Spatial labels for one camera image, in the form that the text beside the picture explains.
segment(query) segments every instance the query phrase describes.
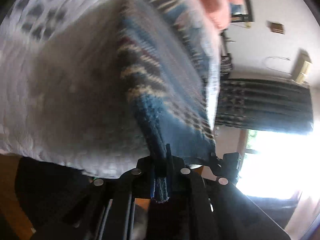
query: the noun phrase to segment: dark patterned curtain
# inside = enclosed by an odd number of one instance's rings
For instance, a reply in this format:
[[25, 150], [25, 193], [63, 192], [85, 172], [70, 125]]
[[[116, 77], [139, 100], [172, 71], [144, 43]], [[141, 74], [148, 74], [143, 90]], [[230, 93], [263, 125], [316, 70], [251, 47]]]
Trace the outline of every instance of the dark patterned curtain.
[[307, 134], [313, 130], [310, 90], [270, 80], [221, 80], [215, 125]]
[[220, 79], [228, 79], [233, 69], [231, 54], [228, 53], [226, 56], [221, 56], [220, 62]]

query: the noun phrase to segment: black metal clamp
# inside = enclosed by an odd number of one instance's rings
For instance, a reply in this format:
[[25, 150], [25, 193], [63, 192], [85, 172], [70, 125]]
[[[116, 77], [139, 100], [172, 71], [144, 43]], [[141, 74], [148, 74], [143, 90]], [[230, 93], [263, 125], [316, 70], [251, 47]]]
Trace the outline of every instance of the black metal clamp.
[[[170, 197], [188, 200], [189, 239], [290, 239], [227, 179], [221, 184], [203, 179], [181, 158], [171, 156], [171, 160], [167, 169]], [[149, 156], [119, 179], [94, 180], [31, 240], [131, 240], [135, 198], [151, 198], [151, 167]], [[147, 234], [146, 239], [155, 238]]]

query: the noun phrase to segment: blue knitted fabric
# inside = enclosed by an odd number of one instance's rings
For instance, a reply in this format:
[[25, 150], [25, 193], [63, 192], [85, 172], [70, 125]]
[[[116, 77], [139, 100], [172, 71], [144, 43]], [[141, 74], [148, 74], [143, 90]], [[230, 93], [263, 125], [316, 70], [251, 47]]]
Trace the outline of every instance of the blue knitted fabric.
[[168, 199], [166, 144], [186, 164], [215, 154], [207, 121], [208, 57], [182, 0], [126, 0], [119, 59], [127, 99], [155, 166], [154, 198]]

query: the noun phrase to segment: cable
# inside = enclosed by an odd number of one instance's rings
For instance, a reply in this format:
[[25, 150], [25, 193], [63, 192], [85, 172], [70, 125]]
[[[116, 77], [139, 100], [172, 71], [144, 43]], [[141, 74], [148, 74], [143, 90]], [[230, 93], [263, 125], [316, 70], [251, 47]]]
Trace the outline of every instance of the cable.
[[266, 65], [266, 63], [265, 63], [265, 61], [266, 61], [268, 58], [278, 58], [278, 59], [283, 59], [283, 60], [288, 60], [288, 61], [291, 60], [290, 58], [288, 58], [288, 57], [272, 57], [272, 56], [269, 56], [269, 57], [266, 57], [266, 58], [264, 58], [264, 59], [262, 60], [262, 64], [263, 64], [266, 68], [268, 68], [268, 69], [272, 69], [272, 70], [275, 70], [275, 71], [279, 71], [279, 72], [281, 72], [281, 73], [285, 73], [285, 74], [288, 74], [288, 75], [291, 76], [291, 74], [288, 73], [288, 72], [285, 72], [285, 71], [281, 71], [281, 70], [278, 70], [278, 69], [275, 69], [275, 68], [268, 67], [268, 66]]

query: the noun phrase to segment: window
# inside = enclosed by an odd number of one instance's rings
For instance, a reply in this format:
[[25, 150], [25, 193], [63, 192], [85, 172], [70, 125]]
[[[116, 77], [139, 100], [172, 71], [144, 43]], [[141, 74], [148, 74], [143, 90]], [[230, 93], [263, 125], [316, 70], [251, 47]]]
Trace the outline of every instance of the window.
[[318, 170], [312, 168], [312, 159], [319, 161], [315, 141], [308, 135], [249, 130], [237, 188], [250, 196], [291, 198], [305, 184], [301, 177]]

